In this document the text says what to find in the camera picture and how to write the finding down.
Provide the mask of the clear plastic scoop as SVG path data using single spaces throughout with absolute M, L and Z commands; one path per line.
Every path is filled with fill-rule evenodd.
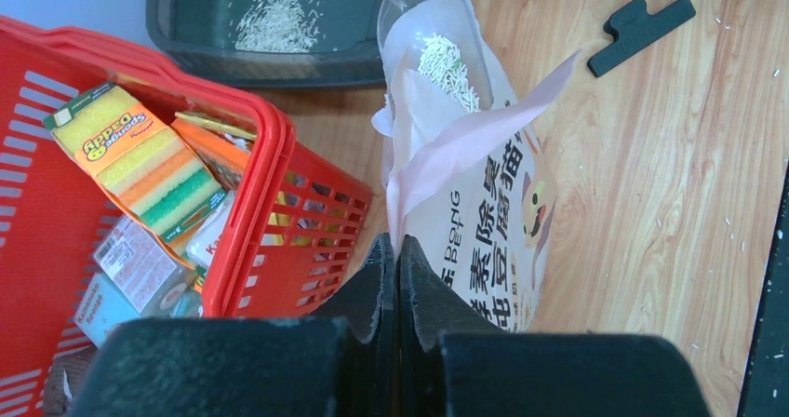
M 467 0 L 382 0 L 377 38 L 387 87 L 405 61 L 467 112 L 492 108 L 482 38 Z

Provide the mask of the black bag clip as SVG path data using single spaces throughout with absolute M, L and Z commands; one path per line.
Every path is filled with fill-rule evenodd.
M 631 0 L 604 23 L 612 42 L 588 59 L 587 68 L 601 77 L 695 16 L 691 0 L 675 0 L 654 14 L 646 0 Z

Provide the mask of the pink cat litter bag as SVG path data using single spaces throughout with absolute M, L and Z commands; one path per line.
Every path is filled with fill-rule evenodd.
M 384 138 L 381 182 L 396 251 L 415 237 L 465 303 L 502 330 L 523 331 L 542 292 L 558 190 L 530 124 L 560 95 L 573 60 L 518 99 L 482 44 L 491 109 L 467 112 L 400 61 L 371 122 Z

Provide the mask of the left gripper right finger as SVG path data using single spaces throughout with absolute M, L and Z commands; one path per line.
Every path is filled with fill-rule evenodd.
M 687 360 L 657 336 L 511 333 L 399 254 L 404 416 L 705 416 Z

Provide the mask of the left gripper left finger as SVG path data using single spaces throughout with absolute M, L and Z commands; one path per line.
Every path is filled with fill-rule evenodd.
M 146 318 L 122 325 L 72 416 L 386 416 L 394 259 L 378 235 L 361 269 L 306 316 Z

